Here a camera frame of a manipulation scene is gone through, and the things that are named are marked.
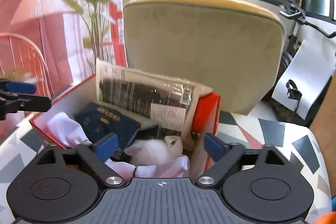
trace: lamp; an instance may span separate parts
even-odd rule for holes
[[[47,15],[57,13],[73,12],[73,9],[67,6],[62,0],[21,0],[11,20],[11,25],[25,22],[31,19],[38,19],[41,40],[41,52],[44,60],[46,61],[41,18]],[[47,78],[47,81],[49,82],[48,85],[51,88],[51,93],[53,93],[50,83],[50,77],[48,76]]]

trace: black circular motor housing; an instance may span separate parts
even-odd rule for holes
[[[310,184],[289,162],[268,164],[260,158],[262,155],[254,168],[235,173],[224,182],[222,196],[229,207],[263,223],[305,218],[314,200]]]
[[[15,218],[36,223],[64,222],[88,211],[99,195],[95,180],[57,164],[25,168],[7,190]]]

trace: beige chair backrest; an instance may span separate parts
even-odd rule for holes
[[[238,0],[132,0],[124,26],[131,67],[208,85],[240,114],[273,86],[284,45],[277,15]]]

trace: plastic bag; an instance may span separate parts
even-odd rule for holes
[[[157,122],[161,137],[180,136],[185,150],[194,149],[190,135],[198,98],[212,89],[179,78],[155,75],[97,60],[97,100]]]

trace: table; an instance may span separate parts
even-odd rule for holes
[[[31,115],[18,123],[0,145],[0,224],[14,221],[6,201],[9,184],[43,149],[39,133],[29,123],[30,118]],[[301,172],[315,194],[306,218],[309,224],[332,211],[325,163],[316,139],[308,128],[227,112],[221,112],[219,122],[217,136],[222,141],[242,143],[247,148],[273,144]]]

